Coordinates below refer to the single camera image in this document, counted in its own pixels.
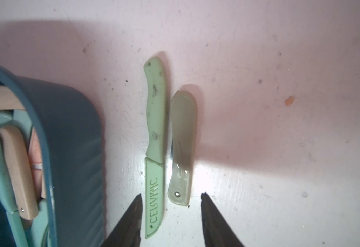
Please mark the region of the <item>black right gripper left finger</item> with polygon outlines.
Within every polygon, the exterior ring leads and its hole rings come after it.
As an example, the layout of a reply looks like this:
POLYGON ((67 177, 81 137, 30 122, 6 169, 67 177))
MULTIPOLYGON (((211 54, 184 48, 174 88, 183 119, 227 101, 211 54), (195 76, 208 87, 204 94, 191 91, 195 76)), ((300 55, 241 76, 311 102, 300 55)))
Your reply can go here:
POLYGON ((132 201, 116 227, 101 245, 102 247, 139 247, 143 213, 142 196, 132 201))

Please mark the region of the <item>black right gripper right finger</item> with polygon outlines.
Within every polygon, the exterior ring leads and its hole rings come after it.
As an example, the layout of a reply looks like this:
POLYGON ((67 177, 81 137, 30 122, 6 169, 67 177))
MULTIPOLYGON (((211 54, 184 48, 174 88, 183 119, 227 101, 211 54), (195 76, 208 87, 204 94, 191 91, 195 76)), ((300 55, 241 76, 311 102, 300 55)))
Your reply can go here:
POLYGON ((206 247, 244 247, 207 193, 201 194, 201 215, 206 247))

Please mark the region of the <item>olive green folding knife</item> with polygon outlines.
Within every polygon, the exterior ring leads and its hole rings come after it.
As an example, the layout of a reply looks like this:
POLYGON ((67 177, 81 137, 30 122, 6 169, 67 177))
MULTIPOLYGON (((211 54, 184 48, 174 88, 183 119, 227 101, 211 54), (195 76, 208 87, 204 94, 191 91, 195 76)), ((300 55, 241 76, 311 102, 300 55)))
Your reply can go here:
POLYGON ((187 91, 177 91, 171 100, 172 174, 168 188, 169 200, 188 206, 191 195, 194 150, 197 127, 197 104, 187 91))

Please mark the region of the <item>light green ceramic fruit knife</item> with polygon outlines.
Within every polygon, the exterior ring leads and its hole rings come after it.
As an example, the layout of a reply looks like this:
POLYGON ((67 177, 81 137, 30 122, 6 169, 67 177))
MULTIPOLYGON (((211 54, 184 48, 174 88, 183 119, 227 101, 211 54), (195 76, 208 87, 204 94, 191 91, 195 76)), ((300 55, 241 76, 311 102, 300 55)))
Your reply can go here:
POLYGON ((145 237, 159 229, 164 209, 164 165, 167 140, 167 77, 162 60, 150 58, 143 67, 148 84, 147 128, 149 143, 145 158, 145 237))

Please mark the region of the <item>light blue folding knife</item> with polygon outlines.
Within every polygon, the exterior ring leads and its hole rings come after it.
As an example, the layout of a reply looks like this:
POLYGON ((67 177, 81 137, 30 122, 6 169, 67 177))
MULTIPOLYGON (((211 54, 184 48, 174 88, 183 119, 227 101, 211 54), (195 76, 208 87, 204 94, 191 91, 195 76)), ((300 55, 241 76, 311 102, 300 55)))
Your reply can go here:
MULTIPOLYGON (((30 138, 32 124, 28 114, 25 111, 15 110, 0 111, 0 128, 5 125, 17 127, 25 142, 26 150, 28 148, 28 139, 30 138)), ((34 223, 38 215, 33 220, 26 220, 20 216, 16 204, 15 193, 11 183, 9 171, 5 162, 2 139, 0 137, 0 202, 5 209, 6 216, 11 227, 12 235, 18 247, 34 247, 39 245, 34 239, 34 223)))

